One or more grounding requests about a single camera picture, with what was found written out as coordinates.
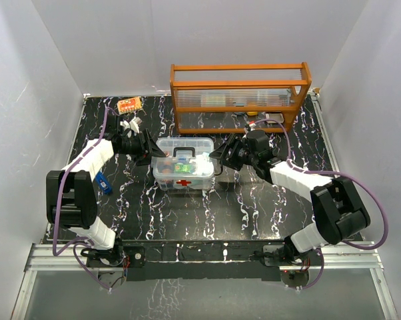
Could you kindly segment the green wind oil box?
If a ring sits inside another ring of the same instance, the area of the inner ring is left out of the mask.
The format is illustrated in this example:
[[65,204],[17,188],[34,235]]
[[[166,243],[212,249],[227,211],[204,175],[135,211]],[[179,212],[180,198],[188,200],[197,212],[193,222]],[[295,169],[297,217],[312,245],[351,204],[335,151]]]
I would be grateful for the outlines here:
[[178,174],[191,174],[193,166],[190,163],[175,163],[174,172]]

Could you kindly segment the clear medicine kit box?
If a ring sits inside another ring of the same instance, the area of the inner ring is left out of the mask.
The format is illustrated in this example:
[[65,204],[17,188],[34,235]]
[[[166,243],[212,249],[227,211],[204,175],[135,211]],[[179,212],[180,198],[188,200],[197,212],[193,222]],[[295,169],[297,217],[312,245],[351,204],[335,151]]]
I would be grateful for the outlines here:
[[157,140],[165,157],[153,157],[153,177],[162,191],[209,190],[214,184],[213,140],[208,137],[163,137]]

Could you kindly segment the clear kit box lid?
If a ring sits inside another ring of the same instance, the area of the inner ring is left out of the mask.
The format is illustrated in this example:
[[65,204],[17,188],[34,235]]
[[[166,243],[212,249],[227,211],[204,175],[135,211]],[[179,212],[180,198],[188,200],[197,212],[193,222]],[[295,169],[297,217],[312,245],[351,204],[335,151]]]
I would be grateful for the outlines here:
[[[210,154],[214,150],[212,139],[205,137],[167,137],[157,140],[158,147],[163,152],[169,152],[170,157],[153,157],[153,175],[157,179],[196,178],[210,179],[213,175],[202,177],[196,176],[195,157],[202,153]],[[175,163],[190,163],[193,166],[191,174],[178,174],[174,172]]]

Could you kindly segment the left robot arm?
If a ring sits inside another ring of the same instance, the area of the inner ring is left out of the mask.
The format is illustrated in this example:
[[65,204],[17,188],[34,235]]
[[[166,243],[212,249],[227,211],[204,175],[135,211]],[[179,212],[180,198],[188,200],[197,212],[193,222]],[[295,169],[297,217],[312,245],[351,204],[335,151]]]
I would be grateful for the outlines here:
[[149,165],[153,157],[164,157],[148,129],[141,129],[141,119],[130,121],[106,115],[98,138],[88,140],[75,159],[61,170],[46,176],[47,220],[54,226],[53,254],[60,229],[76,234],[72,245],[82,244],[89,251],[101,252],[111,266],[121,264],[125,250],[117,245],[116,233],[98,216],[95,177],[115,155],[128,155],[138,166]]

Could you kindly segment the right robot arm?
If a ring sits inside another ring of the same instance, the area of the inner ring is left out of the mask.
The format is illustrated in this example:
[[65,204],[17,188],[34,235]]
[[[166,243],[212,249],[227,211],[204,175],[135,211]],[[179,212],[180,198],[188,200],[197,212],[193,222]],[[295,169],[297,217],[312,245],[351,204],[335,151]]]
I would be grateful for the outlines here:
[[308,257],[309,251],[336,245],[370,225],[370,216],[351,180],[292,169],[274,155],[263,130],[250,131],[244,137],[231,134],[210,158],[235,171],[251,166],[261,179],[311,202],[314,222],[286,237],[281,248],[265,253],[269,259],[298,265]]

